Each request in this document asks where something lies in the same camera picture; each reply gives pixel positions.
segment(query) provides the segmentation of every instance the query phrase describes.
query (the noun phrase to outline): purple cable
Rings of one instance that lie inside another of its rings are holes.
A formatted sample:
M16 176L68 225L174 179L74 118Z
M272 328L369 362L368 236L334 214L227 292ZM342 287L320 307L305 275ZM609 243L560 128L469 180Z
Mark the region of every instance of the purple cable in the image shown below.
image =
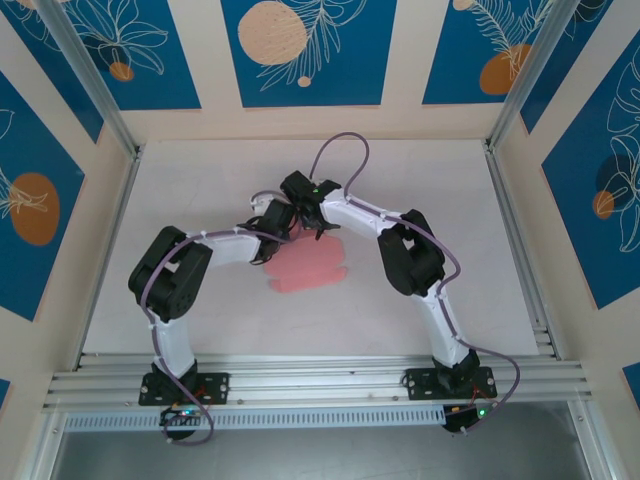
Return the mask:
M165 265L167 263L169 263L171 261L171 259L174 257L174 255L176 253L178 253L181 249L183 249L184 247L186 247L190 243L198 241L198 240L202 240L202 239L205 239L205 238L216 238L216 237L230 236L230 235L248 235L248 236L252 236L252 237L264 237L264 238L267 238L269 240L275 240L275 241L281 242L281 243L289 243L290 242L290 241L282 240L282 239L280 239L280 238L278 238L278 237L276 237L274 235L270 235L268 233L255 232L255 231L242 230L242 229L239 229L237 232L235 230L224 230L224 231L220 231L220 232L210 232L210 233L205 233L204 235L200 234L200 235L195 235L193 237L188 237L188 238L184 239L182 242L178 243L175 247L173 247L169 251L169 253L167 253L164 256L164 258L160 261L158 266L155 268L155 270L153 271L153 273L149 277L149 281L145 285L144 290L142 291L142 296L140 297L140 307L142 308L142 311L144 312L146 317L149 319L149 323L152 326L151 339L153 341L153 349L154 349L154 351L156 353L156 356L158 357L158 361L160 362L160 366L162 367L164 372L167 374L167 376L171 379L171 381L173 383L175 383L176 386L182 391L182 393L184 393L184 395L196 407L198 407L198 409L202 412L202 414L205 416L205 418L209 422L209 426L210 426L209 432L207 433L207 436L205 438L203 438L203 439L195 440L195 441L192 441L192 442L185 442L185 441L181 441L181 440L171 440L169 438L168 428L171 425L173 419L176 418L176 417L173 417L171 420L169 420L165 424L165 426L164 426L164 428L162 430L162 433L165 436L165 438L167 439L167 441L171 441L171 443L173 445L179 445L179 446L182 446L182 447L191 447L191 446L196 446L196 445L202 445L203 443L206 443L209 440L211 440L211 437L213 436L213 418L211 417L211 414L209 413L209 410L207 409L207 407L205 407L202 403L200 403L200 401L171 372L171 370L169 369L167 363L165 362L164 358L162 357L162 352L160 350L160 342L158 340L158 332L157 332L157 330L155 328L156 319L155 319L155 317L153 316L153 314L149 311L149 309L147 307L147 298L149 297L149 292L151 291L151 287L153 286L155 281L158 279L158 276L160 275L160 272L162 272L162 269L165 267Z
M315 172L316 167L318 166L318 162L320 161L320 157L322 155L322 152L324 152L325 148L327 148L327 146L333 142L334 140L341 138L341 137L345 137L345 136L353 136L358 138L359 140L362 141L362 143L364 144L364 148L365 148L365 155L364 155L364 159L362 160L362 163L360 164L360 166L358 167L358 169L355 171L355 173L351 176L351 178L349 178L349 180L347 181L345 187L344 187L344 198L345 200L350 203L351 205L364 210L365 212L371 214L371 215L375 215L377 217L382 217L380 211L376 210L375 208L371 208L367 205L363 205L362 203L358 202L357 200L353 200L352 198L349 197L349 189L351 188L351 185L353 184L353 182L355 181L356 178L358 178L358 175L360 175L360 173L362 172L362 170L364 170L364 167L367 165L367 162L369 161L369 142L367 142L367 139L364 138L362 135L360 135L359 133L355 133L355 132L342 132L342 133L338 133L337 135L334 135L333 137L329 138L323 145L322 147L320 147L320 150L318 151L318 154L316 155L315 160L313 161L313 165L311 167L311 172L309 173L309 178L311 178L313 176L313 173ZM454 265L454 272L445 277L440 284L438 285L438 287L436 288L436 294L438 297L438 303L440 304L440 308L442 309L442 313L444 315L444 318L447 322L447 326L449 327L449 330L451 330L451 334L453 335L453 337L456 339L456 341L462 345L465 348L469 348L472 350L475 350L477 352L481 352L487 355L491 355L493 357L497 357L497 358L501 358L503 360L508 361L509 363L511 363L511 365L513 365L513 368L516 371L516 378L513 381L513 385L511 386L511 388L509 389L509 391L504 395L504 397L502 397L502 400L500 400L498 402L498 404L495 406L495 408L493 408L486 417L484 417L483 420L481 420L480 422L476 423L475 425L472 425L471 427L469 427L467 429L467 431L471 431L474 428L476 428L478 425L481 425L482 423L484 423L491 415L493 415L494 412L496 412L497 410L499 410L500 408L502 408L505 403L507 403L507 401L511 398L511 396L513 395L513 393L516 391L516 389L518 388L518 385L520 384L520 366L518 365L518 362L516 362L512 357L510 357L509 355L505 355L503 353L499 353L493 350L489 350L487 348L482 348L482 347L477 347L475 345L472 345L468 342L466 342L465 340L462 340L459 335L458 335L458 331L456 330L455 326L453 325L453 321L451 320L451 316L449 314L449 311L447 310L447 306L444 303L444 300L441 297L441 293L442 293L442 289L448 285L449 283L451 283L453 280L455 280L456 278L458 278L460 276L460 274L462 273L462 266L460 265L460 262L458 261L458 259L456 258L456 256L453 254L453 252L451 250L449 250L449 248L447 248L447 246L445 244L443 244L440 240L438 240L436 237L434 237L433 235L431 235L429 232L427 232L426 230L420 228L419 226L408 222L406 220L403 220L402 218L397 218L397 217L392 217L392 216L385 216L386 219L392 221L392 222L396 222L399 223L407 228L410 228L411 230L413 230L414 232L418 233L419 235L422 235L423 237L425 237L427 240L429 240L431 243L433 243L434 245L436 245L440 250L442 250L444 252L444 254L451 260L451 263L453 263Z

